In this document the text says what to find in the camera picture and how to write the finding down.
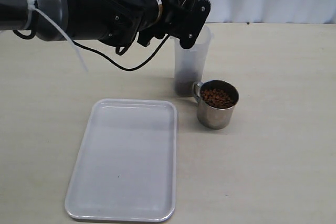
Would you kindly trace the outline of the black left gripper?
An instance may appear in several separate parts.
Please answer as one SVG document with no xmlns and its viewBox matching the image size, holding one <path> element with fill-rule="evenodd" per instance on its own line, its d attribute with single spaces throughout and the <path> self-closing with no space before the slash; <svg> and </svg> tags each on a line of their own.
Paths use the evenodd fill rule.
<svg viewBox="0 0 336 224">
<path fill-rule="evenodd" d="M 146 47 L 152 38 L 165 35 L 177 38 L 183 49 L 191 49 L 211 11 L 210 0 L 190 0 L 185 6 L 179 0 L 156 0 L 157 19 L 153 25 L 139 32 L 137 42 Z"/>
</svg>

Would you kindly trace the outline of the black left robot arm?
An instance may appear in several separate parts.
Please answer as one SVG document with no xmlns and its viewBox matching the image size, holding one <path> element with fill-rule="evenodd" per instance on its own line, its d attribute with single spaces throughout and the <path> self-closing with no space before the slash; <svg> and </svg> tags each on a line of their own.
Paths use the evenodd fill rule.
<svg viewBox="0 0 336 224">
<path fill-rule="evenodd" d="M 1 0 L 1 30 L 29 30 L 44 41 L 98 40 L 122 55 L 165 35 L 194 46 L 209 0 Z"/>
</svg>

